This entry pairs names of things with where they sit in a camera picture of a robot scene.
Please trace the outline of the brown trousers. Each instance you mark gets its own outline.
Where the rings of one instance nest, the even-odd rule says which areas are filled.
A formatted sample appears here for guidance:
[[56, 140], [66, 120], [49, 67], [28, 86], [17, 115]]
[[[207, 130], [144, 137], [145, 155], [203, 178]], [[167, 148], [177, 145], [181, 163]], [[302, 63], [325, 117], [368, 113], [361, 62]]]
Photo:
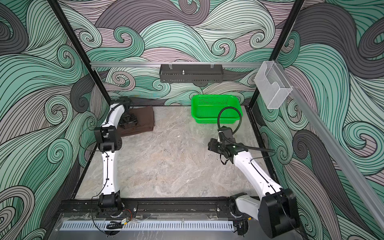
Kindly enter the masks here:
[[122, 127], [118, 126], [117, 130], [121, 137], [153, 131], [155, 126], [155, 116], [152, 106], [131, 109], [129, 113], [137, 118], [137, 123], [124, 124]]

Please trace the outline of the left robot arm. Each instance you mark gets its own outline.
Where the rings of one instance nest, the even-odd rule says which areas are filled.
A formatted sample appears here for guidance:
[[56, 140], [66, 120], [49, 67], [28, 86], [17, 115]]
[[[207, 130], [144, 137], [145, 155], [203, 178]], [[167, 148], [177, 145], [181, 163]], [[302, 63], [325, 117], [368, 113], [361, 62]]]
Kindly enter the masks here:
[[113, 100], [104, 122], [94, 129], [103, 163], [103, 186], [97, 195], [101, 216], [118, 218], [125, 209], [118, 183], [118, 155], [123, 144], [118, 126], [137, 123], [137, 118], [129, 113], [132, 106], [133, 102], [128, 97]]

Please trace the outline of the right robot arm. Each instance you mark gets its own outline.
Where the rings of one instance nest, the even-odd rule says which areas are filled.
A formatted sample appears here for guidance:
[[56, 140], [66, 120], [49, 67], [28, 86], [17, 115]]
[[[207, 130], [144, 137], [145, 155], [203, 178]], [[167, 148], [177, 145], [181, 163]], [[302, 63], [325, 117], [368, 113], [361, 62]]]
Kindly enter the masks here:
[[257, 220], [263, 232], [274, 238], [299, 228], [297, 197], [284, 189], [259, 166], [249, 149], [237, 143], [229, 127], [218, 129], [218, 139], [211, 139], [208, 149], [224, 157], [223, 165], [235, 165], [258, 194], [253, 198], [245, 193], [231, 196], [231, 213], [237, 218], [249, 216]]

